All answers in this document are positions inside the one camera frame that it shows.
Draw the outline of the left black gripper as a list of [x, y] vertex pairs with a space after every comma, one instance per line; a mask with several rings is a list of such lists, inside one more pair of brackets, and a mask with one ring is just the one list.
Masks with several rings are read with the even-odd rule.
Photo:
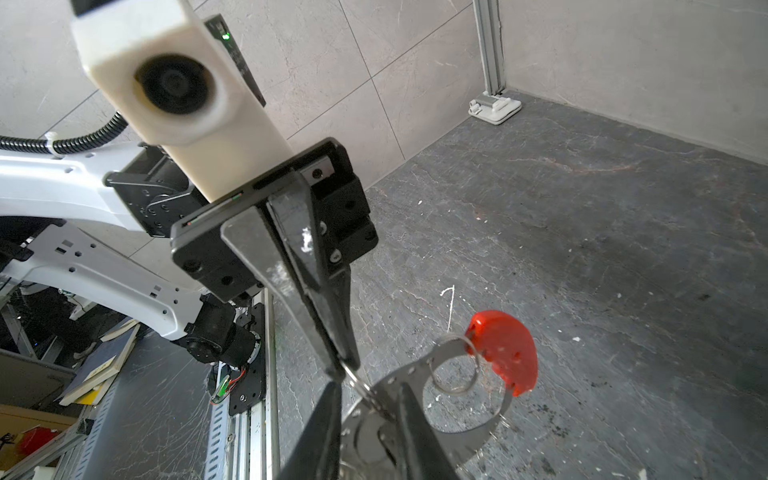
[[[258, 208], [268, 209], [278, 237]], [[173, 262], [221, 301], [266, 286], [334, 381], [344, 380], [344, 368], [360, 367], [349, 264], [377, 243], [361, 181], [334, 138], [231, 190], [171, 230]]]

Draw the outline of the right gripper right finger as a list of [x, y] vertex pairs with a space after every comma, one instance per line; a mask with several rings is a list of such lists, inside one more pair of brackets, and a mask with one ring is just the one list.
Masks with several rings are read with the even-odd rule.
[[402, 479], [459, 479], [407, 383], [398, 385], [395, 429], [395, 459]]

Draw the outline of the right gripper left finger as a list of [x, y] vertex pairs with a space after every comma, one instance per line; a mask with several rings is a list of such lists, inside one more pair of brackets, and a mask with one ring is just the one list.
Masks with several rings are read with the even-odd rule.
[[339, 477], [342, 386], [329, 382], [278, 479]]

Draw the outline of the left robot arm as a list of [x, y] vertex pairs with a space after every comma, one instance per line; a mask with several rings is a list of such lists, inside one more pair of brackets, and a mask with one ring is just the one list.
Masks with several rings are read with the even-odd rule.
[[3, 273], [64, 286], [124, 313], [202, 363], [250, 365], [257, 337], [234, 301], [270, 290], [299, 322], [330, 377], [357, 369], [350, 263], [378, 235], [346, 149], [327, 138], [171, 228], [173, 261], [205, 295], [167, 285], [62, 216], [2, 214]]

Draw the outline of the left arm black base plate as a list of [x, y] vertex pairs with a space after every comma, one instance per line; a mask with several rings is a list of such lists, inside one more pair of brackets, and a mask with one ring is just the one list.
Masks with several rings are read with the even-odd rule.
[[247, 412], [260, 403], [266, 394], [266, 335], [265, 306], [260, 301], [248, 310], [248, 330], [256, 337], [256, 354], [248, 362], [245, 374], [236, 383], [229, 395], [229, 415]]

